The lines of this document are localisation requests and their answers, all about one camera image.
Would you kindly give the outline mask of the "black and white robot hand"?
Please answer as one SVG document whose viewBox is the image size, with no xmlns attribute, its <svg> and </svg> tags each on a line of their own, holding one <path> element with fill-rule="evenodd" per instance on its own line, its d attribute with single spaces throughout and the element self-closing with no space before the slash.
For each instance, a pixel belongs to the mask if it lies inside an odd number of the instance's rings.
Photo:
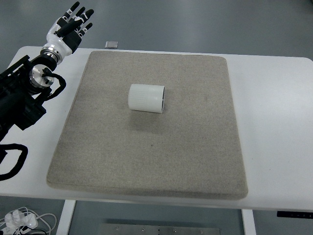
<svg viewBox="0 0 313 235">
<path fill-rule="evenodd" d="M 60 62 L 76 51 L 83 36 L 92 27 L 89 20 L 94 14 L 93 9 L 79 8 L 79 5 L 77 1 L 56 20 L 47 33 L 47 43 L 41 50 L 42 54 L 53 55 Z"/>
</svg>

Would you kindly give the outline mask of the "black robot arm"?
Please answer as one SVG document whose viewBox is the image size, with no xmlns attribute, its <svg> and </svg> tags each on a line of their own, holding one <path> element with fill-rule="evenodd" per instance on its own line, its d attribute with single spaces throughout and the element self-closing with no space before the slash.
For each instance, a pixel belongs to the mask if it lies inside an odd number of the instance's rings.
<svg viewBox="0 0 313 235">
<path fill-rule="evenodd" d="M 30 60 L 24 56 L 0 74 L 0 139 L 12 126 L 25 130 L 45 113 L 43 103 L 57 97 L 66 81 L 53 71 L 61 56 L 52 47 L 45 47 Z"/>
</svg>

